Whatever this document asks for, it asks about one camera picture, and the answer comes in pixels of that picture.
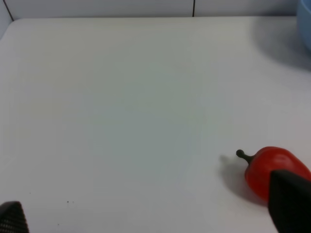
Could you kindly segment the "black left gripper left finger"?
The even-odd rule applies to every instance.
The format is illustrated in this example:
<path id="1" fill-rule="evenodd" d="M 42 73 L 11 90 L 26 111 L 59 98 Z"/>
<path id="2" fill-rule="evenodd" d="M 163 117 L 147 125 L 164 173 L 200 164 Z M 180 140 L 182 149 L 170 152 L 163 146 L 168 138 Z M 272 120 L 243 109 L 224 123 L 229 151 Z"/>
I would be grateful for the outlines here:
<path id="1" fill-rule="evenodd" d="M 0 205 L 0 233 L 29 233 L 27 220 L 19 201 Z"/>

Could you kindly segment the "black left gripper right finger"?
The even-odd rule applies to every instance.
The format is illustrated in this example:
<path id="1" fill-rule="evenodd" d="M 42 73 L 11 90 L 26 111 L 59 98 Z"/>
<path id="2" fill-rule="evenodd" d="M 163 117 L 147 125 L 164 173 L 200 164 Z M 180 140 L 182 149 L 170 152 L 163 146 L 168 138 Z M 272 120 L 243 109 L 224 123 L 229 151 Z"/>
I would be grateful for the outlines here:
<path id="1" fill-rule="evenodd" d="M 287 170 L 272 171 L 268 210 L 279 233 L 309 233 L 311 182 Z"/>

